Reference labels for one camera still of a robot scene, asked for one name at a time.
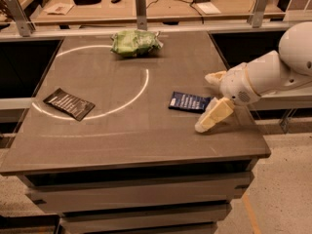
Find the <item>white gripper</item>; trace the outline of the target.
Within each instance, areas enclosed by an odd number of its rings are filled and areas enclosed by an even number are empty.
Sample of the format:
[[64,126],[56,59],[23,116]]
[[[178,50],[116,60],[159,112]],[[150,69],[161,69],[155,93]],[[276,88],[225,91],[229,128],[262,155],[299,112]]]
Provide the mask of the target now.
[[247,75],[247,63],[243,62],[227,72],[219,71],[205,76],[206,81],[218,86],[225,96],[213,98],[195,124],[195,131],[204,133],[234,112],[236,105],[248,105],[259,101],[260,96],[253,90]]

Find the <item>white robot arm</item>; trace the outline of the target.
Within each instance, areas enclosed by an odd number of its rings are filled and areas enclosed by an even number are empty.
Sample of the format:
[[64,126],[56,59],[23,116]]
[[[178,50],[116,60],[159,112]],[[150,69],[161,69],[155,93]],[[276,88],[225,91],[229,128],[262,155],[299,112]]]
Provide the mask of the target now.
[[298,23],[281,37],[279,50],[250,62],[205,76],[221,98],[213,98],[195,124],[204,133],[229,117],[236,106],[245,106],[262,96],[304,87],[312,78],[312,22]]

